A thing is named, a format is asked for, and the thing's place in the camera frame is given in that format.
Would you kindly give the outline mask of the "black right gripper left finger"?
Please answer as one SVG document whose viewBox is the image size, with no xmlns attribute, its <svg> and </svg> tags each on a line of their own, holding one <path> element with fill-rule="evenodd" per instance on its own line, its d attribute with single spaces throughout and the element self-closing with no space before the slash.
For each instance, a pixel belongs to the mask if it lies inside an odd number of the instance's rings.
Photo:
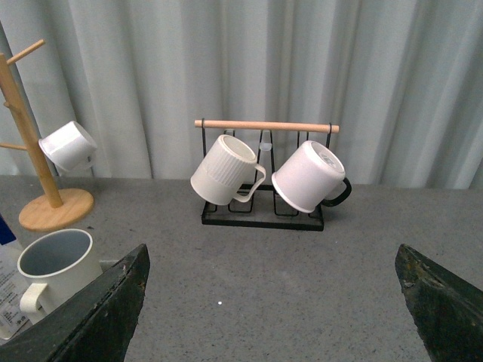
<svg viewBox="0 0 483 362">
<path fill-rule="evenodd" d="M 37 324 L 1 346 L 3 361 L 123 361 L 149 276 L 141 244 Z"/>
</svg>

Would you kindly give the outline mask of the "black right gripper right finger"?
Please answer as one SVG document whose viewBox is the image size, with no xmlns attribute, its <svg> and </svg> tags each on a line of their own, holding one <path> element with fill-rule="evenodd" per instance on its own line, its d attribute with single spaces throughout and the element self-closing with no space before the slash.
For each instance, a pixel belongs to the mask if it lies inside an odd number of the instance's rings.
<svg viewBox="0 0 483 362">
<path fill-rule="evenodd" d="M 482 360 L 482 291 L 407 244 L 395 271 L 432 361 Z"/>
</svg>

